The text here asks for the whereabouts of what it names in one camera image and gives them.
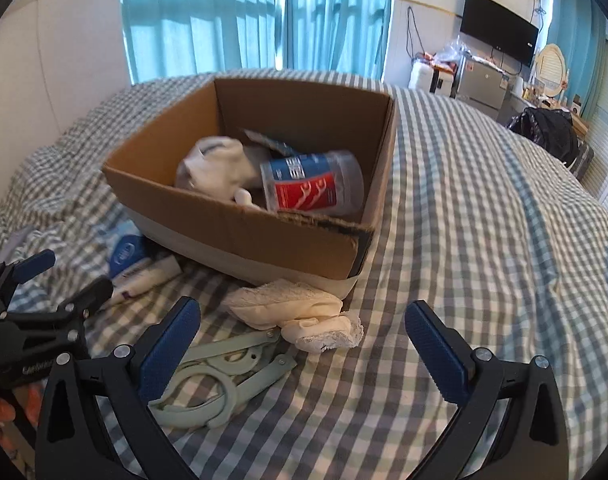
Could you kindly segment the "person left hand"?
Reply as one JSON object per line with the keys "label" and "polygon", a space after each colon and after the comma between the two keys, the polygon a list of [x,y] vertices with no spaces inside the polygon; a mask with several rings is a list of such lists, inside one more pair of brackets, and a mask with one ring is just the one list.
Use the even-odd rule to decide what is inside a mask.
{"label": "person left hand", "polygon": [[[42,401],[42,390],[38,384],[28,385],[22,388],[23,392],[26,393],[27,401],[25,405],[25,412],[27,418],[32,423],[32,426],[37,427],[39,422],[41,401]],[[12,422],[15,418],[15,410],[8,402],[0,399],[0,445],[2,445],[7,451],[13,449],[13,442],[8,438],[1,428],[2,425],[7,422]]]}

